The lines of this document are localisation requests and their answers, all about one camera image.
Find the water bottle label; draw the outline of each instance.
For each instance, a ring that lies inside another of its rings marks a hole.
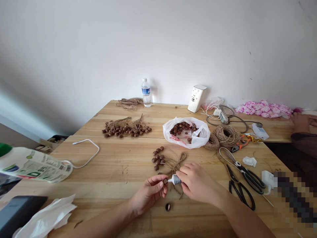
[[[143,93],[143,95],[148,95],[151,92],[150,92],[150,89],[142,89],[142,93]]]

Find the white tissue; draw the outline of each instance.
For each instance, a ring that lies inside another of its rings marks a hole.
[[[13,238],[45,238],[53,230],[67,224],[75,194],[61,199],[55,199],[46,208],[38,211]]]
[[[246,165],[251,165],[253,167],[255,167],[257,165],[257,160],[254,157],[250,158],[250,157],[246,156],[242,159],[242,162]]]

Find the green bottle cap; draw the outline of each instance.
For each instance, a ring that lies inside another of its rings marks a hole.
[[[11,145],[0,143],[0,157],[9,153],[12,150],[12,148],[13,147]]]

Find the pink flower fabric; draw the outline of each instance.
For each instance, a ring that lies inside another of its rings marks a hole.
[[[236,112],[245,113],[247,115],[257,115],[264,118],[275,118],[283,116],[289,119],[293,113],[291,108],[284,104],[268,103],[267,100],[261,100],[257,103],[254,101],[246,102],[244,105],[240,105],[235,109]]]

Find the pixelated area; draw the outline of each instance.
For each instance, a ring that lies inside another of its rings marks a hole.
[[[303,181],[302,174],[274,172],[274,195],[280,202],[274,205],[275,216],[288,223],[294,232],[317,236],[317,196]]]

